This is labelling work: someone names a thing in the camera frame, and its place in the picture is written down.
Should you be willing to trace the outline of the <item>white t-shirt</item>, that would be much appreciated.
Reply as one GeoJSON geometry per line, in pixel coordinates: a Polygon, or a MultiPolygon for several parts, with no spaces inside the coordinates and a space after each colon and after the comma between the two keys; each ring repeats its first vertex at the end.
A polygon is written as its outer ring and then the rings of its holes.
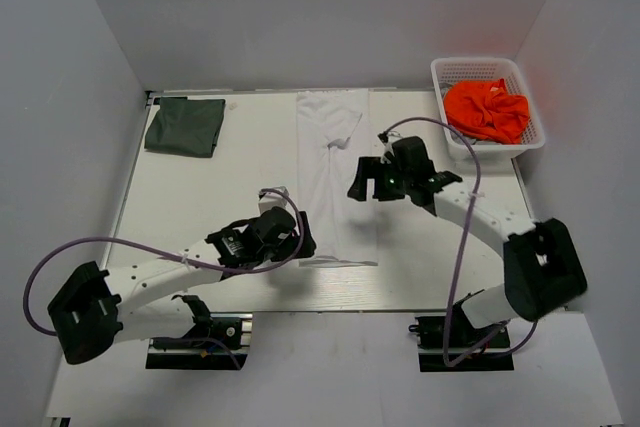
{"type": "Polygon", "coordinates": [[[369,91],[306,91],[296,97],[298,206],[317,244],[315,263],[378,263],[373,205],[347,196],[358,161],[372,154],[369,91]]]}

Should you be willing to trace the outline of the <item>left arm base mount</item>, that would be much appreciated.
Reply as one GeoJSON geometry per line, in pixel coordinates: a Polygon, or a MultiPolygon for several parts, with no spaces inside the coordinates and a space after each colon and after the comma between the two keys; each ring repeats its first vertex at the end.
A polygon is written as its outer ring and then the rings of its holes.
{"type": "Polygon", "coordinates": [[[237,371],[244,366],[251,343],[251,314],[212,315],[180,337],[164,336],[149,342],[148,370],[237,371]]]}

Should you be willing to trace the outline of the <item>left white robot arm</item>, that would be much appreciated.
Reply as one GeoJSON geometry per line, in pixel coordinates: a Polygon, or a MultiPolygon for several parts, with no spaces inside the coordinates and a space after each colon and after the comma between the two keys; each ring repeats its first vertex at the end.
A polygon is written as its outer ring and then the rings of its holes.
{"type": "Polygon", "coordinates": [[[274,205],[178,253],[153,249],[150,261],[111,269],[84,263],[47,311],[70,365],[94,360],[133,339],[158,338],[186,347],[217,344],[211,312],[190,288],[269,272],[308,259],[315,249],[306,213],[274,205]]]}

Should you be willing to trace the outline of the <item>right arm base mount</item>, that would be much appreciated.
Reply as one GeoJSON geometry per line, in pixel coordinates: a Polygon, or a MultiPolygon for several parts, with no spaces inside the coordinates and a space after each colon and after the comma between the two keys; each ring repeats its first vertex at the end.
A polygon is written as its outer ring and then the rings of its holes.
{"type": "MultiPolygon", "coordinates": [[[[483,343],[454,367],[447,367],[443,357],[444,345],[443,315],[427,315],[415,318],[408,327],[417,340],[418,363],[421,373],[469,373],[508,372],[514,370],[508,330],[505,326],[488,342],[483,343]]],[[[494,327],[474,330],[454,320],[449,341],[449,357],[453,361],[474,344],[488,336],[494,327]]]]}

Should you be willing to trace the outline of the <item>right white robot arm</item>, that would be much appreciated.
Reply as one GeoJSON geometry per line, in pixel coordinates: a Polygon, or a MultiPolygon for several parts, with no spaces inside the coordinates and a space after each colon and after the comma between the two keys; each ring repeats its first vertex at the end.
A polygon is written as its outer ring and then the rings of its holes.
{"type": "Polygon", "coordinates": [[[462,178],[437,171],[424,142],[408,137],[391,143],[382,157],[362,157],[348,197],[363,202],[404,198],[482,241],[503,261],[501,284],[455,303],[451,331],[472,346],[488,327],[522,318],[534,322],[583,295],[587,279],[566,225],[534,221],[478,199],[462,178]]]}

